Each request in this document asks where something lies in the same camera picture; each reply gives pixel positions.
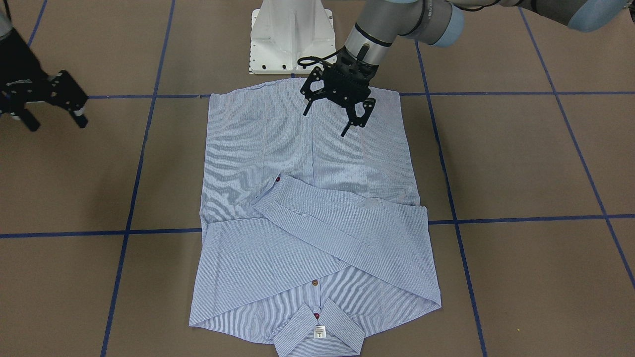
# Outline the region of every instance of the blue and white striped shirt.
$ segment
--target blue and white striped shirt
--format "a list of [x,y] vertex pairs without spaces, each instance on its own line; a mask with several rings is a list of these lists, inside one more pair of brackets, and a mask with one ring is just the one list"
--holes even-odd
[[339,106],[302,116],[303,81],[210,98],[190,326],[281,357],[353,356],[365,337],[441,307],[427,210],[398,93],[372,88],[366,128],[342,138]]

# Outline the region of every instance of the white robotic arm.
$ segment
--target white robotic arm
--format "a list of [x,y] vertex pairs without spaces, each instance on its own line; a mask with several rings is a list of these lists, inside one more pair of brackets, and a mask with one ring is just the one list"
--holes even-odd
[[[629,0],[367,0],[344,47],[326,58],[305,57],[298,65],[321,63],[315,67],[300,92],[307,100],[306,115],[313,101],[328,98],[346,109],[350,126],[363,127],[375,106],[369,98],[370,80],[397,36],[445,47],[463,31],[463,11],[478,11],[488,6],[518,6],[582,32],[596,30],[623,9]],[[324,81],[324,87],[311,90],[311,84]],[[355,105],[363,103],[358,116]]]

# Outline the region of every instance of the folded shirt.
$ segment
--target folded shirt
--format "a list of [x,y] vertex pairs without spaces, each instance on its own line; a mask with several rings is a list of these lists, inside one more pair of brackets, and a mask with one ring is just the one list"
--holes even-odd
[[441,307],[399,94],[372,88],[366,128],[303,79],[210,97],[203,251],[190,325],[352,356],[365,337]]

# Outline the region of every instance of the white mounting plate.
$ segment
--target white mounting plate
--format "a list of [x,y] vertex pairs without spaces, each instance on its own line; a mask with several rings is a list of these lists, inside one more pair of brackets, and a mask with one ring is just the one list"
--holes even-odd
[[[326,15],[328,16],[328,21],[331,23],[331,28],[333,27],[333,12],[329,9],[324,9]],[[258,18],[258,13],[260,13],[260,9],[255,9],[251,13],[251,28],[253,28],[253,24],[255,24],[256,19]],[[262,41],[262,40],[251,40],[251,48],[250,48],[250,58],[249,58],[249,73],[251,74],[308,74],[311,73],[313,68],[316,66],[322,67],[321,65],[312,65],[307,66],[306,69],[302,68],[302,66],[298,66],[297,61],[298,58],[305,56],[317,56],[317,57],[326,57],[331,53],[335,52],[335,38],[330,38],[328,40],[316,40],[311,43],[303,52],[299,53],[297,58],[290,53],[281,51],[279,48],[275,46],[274,43],[270,41]],[[337,59],[335,57],[329,58],[327,62],[334,64]]]

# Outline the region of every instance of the white tag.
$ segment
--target white tag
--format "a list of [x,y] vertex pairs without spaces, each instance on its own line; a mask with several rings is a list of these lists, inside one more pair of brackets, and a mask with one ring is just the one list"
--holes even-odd
[[313,328],[313,338],[323,339],[326,337],[326,326],[318,325]]

